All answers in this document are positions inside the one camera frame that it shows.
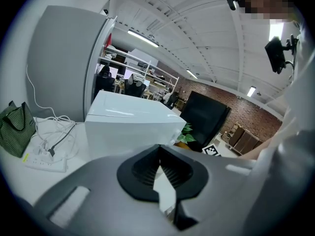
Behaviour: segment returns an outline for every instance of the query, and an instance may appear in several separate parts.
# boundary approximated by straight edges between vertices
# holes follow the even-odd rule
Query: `metal shelf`
[[[126,64],[124,64],[124,63],[120,63],[120,62],[118,62],[118,61],[114,61],[114,60],[111,60],[111,59],[108,59],[108,58],[104,58],[104,57],[99,57],[100,59],[102,59],[102,60],[106,60],[106,61],[108,61],[108,62],[110,62],[110,63],[114,63],[114,64],[117,64],[117,65],[121,65],[121,66],[125,66],[125,67],[128,67],[128,68],[130,68],[130,69],[133,69],[133,70],[135,70],[135,71],[138,71],[138,72],[141,72],[141,73],[146,73],[145,71],[142,71],[142,70],[140,70],[140,69],[138,69],[138,68],[134,68],[133,66],[130,66],[130,65],[126,65]]]
[[[121,55],[121,56],[126,57],[126,58],[133,59],[133,60],[138,61],[138,62],[143,63],[143,64],[149,64],[148,62],[146,62],[146,61],[144,61],[144,60],[142,60],[142,59],[139,59],[139,58],[137,58],[137,57],[135,57],[135,56],[133,56],[133,55],[130,55],[130,54],[125,53],[125,52],[122,52],[122,51],[120,51],[120,50],[115,50],[115,49],[111,49],[111,48],[107,47],[107,48],[106,48],[106,51],[107,51],[107,52],[112,52],[112,53],[115,53],[115,54],[118,54],[118,55]],[[155,66],[155,65],[151,65],[151,64],[150,64],[150,67],[149,67],[149,68],[157,69],[157,70],[159,70],[159,71],[161,71],[161,72],[167,74],[170,78],[173,78],[173,79],[175,79],[175,80],[179,79],[179,78],[176,78],[175,76],[169,74],[168,72],[165,72],[163,69],[161,69],[161,68],[159,68],[159,67],[157,67],[157,66]]]
[[[163,83],[167,83],[167,84],[169,84],[169,85],[171,85],[171,86],[174,87],[173,84],[171,84],[171,83],[169,83],[169,82],[167,82],[167,81],[164,81],[164,80],[160,79],[160,78],[157,77],[157,76],[151,75],[151,74],[149,74],[149,73],[147,73],[147,76],[153,77],[153,78],[155,78],[155,79],[157,79],[157,80],[159,80],[159,81],[162,81]]]

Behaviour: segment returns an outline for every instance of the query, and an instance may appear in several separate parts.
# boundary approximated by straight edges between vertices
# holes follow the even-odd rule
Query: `ceiling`
[[[186,72],[190,69],[199,74],[199,82],[237,95],[257,87],[251,101],[280,119],[284,115],[287,105],[281,96],[290,84],[292,69],[288,67],[280,75],[272,72],[264,49],[269,20],[231,11],[226,0],[123,0],[116,27],[154,36],[160,47],[142,51],[155,58],[164,54],[176,64],[176,68],[170,67],[184,77],[193,80]],[[283,29],[283,45],[290,34],[297,36],[299,31],[288,23]],[[285,55],[292,59],[289,52]]]

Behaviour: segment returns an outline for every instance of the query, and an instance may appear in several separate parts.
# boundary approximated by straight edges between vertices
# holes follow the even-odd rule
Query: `bag handle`
[[[13,125],[13,123],[11,122],[11,120],[7,117],[7,116],[5,116],[5,117],[3,117],[2,118],[2,120],[3,121],[5,121],[7,124],[9,124],[10,126],[11,126],[11,128],[13,128],[14,130],[16,130],[16,131],[23,131],[24,129],[25,129],[25,105],[26,105],[26,103],[25,102],[23,102],[22,103],[22,109],[23,109],[23,119],[24,119],[24,127],[22,128],[22,129],[17,129],[14,125]]]

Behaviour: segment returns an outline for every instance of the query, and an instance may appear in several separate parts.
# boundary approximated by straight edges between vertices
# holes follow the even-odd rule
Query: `fluorescent light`
[[[283,28],[284,28],[284,24],[283,23],[270,25],[269,41],[274,36],[277,36],[277,37],[279,37],[279,39],[281,39]]]
[[[251,97],[252,94],[255,92],[256,88],[255,87],[251,87],[250,91],[248,92],[247,96]]]
[[[193,76],[195,79],[198,79],[190,70],[186,70],[191,76]]]
[[[148,38],[146,38],[146,37],[144,37],[144,36],[134,32],[134,31],[129,30],[128,33],[133,35],[133,36],[135,36],[135,37],[137,37],[137,38],[140,38],[141,40],[147,42],[150,45],[153,45],[154,47],[158,47],[158,45],[155,42],[151,41],[150,39],[148,39]]]

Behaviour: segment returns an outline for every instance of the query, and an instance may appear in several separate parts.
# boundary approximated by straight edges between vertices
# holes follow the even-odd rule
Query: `black chair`
[[[169,109],[173,109],[173,108],[174,108],[174,105],[175,105],[175,103],[178,101],[178,99],[179,99],[178,94],[177,94],[177,93],[173,93],[173,94],[169,97],[167,103],[165,104],[166,107],[168,107]]]
[[[128,80],[125,80],[124,94],[141,98],[143,96],[143,93],[146,87],[147,86],[143,83],[139,87],[137,87],[136,83],[129,84]]]
[[[104,78],[102,76],[97,76],[94,90],[94,99],[100,90],[112,92],[114,82],[115,78]]]

